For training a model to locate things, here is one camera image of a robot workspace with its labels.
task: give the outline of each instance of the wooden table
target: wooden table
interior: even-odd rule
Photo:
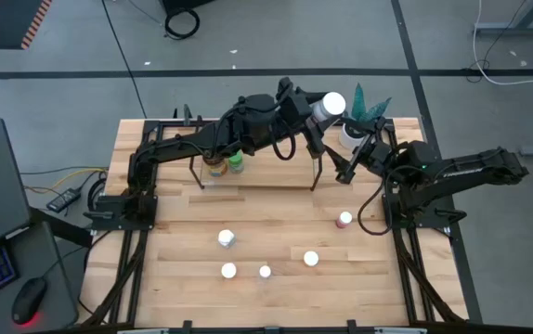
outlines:
[[[422,140],[417,119],[394,121],[399,143]],[[128,157],[140,143],[143,122],[121,121],[107,194],[126,188]],[[348,157],[339,145],[339,131],[329,129],[325,142]],[[172,128],[166,135],[176,132],[190,129]],[[298,145],[298,154],[303,150]],[[347,319],[356,319],[358,326],[408,324],[392,234],[373,237],[355,221],[346,229],[334,223],[342,211],[357,214],[380,184],[379,177],[358,167],[352,184],[340,185],[325,156],[314,192],[263,186],[201,190],[188,167],[189,160],[183,160],[159,168],[159,207],[144,262],[138,327],[179,328],[184,320],[192,320],[196,328],[343,327]],[[384,228],[380,199],[363,217],[371,228]],[[216,240],[225,228],[237,237],[228,250]],[[452,310],[466,317],[449,240],[429,229],[419,230],[419,238],[429,280]],[[123,232],[114,231],[91,252],[81,294],[90,308],[99,305],[114,282],[122,239]],[[318,253],[316,267],[304,265],[306,251]],[[230,280],[221,277],[221,266],[227,262],[238,267]],[[264,264],[272,269],[269,279],[258,275]],[[418,317],[423,319],[414,279],[411,285]],[[124,290],[121,318],[129,293],[129,288]]]

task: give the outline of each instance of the green bottle cap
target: green bottle cap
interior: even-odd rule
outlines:
[[[238,151],[235,155],[229,157],[229,163],[234,165],[241,164],[241,151]]]

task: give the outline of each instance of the computer mouse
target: computer mouse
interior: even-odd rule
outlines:
[[[12,317],[17,325],[23,325],[37,312],[40,302],[46,293],[47,283],[42,277],[29,279],[17,294],[13,302]]]

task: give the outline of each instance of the gray floor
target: gray floor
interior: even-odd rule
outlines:
[[[156,0],[134,0],[157,18]],[[199,8],[202,26],[174,42],[126,0],[108,8],[133,70],[273,68],[406,69],[389,1],[218,0]],[[460,69],[473,62],[476,1],[401,0],[420,69]],[[486,0],[483,21],[508,20],[520,4]],[[189,24],[179,19],[175,25]],[[492,39],[482,37],[479,53]],[[533,37],[504,37],[490,57],[494,69],[533,68]],[[32,48],[1,51],[0,71],[122,71],[124,64],[98,0],[55,0]],[[137,79],[150,117],[170,117],[188,103],[194,115],[218,116],[239,95],[274,93],[279,77]],[[306,90],[336,90],[352,98],[356,83],[369,103],[393,97],[389,116],[419,116],[409,77],[299,76]],[[499,78],[514,81],[525,78]],[[533,144],[533,85],[499,87],[463,78],[423,78],[445,157]],[[140,118],[128,79],[0,81],[6,120],[22,171],[66,165],[108,165],[118,121]],[[462,232],[486,323],[533,326],[533,158],[519,186],[482,186],[455,197],[469,213]],[[50,186],[60,175],[26,176]],[[83,178],[73,180],[78,186]],[[50,197],[30,194],[42,207]],[[81,208],[68,221],[86,225]]]

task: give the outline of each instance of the green plastic plant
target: green plastic plant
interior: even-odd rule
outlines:
[[[351,117],[358,122],[369,122],[376,119],[384,114],[391,99],[392,97],[388,97],[384,102],[380,102],[366,111],[366,99],[363,96],[361,84],[358,83],[356,87],[356,96],[353,99]]]

